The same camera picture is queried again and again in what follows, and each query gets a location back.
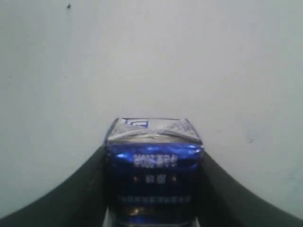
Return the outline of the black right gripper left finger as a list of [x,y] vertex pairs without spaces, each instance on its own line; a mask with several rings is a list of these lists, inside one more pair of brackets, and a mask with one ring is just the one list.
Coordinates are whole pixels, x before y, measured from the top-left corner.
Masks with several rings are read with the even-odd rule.
[[96,152],[68,179],[35,202],[0,220],[2,227],[100,227],[105,149]]

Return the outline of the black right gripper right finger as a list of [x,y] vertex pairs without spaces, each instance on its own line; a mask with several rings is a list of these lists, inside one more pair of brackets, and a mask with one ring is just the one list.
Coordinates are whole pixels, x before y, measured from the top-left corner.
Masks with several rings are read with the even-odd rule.
[[303,220],[260,198],[203,154],[197,197],[202,227],[301,227]]

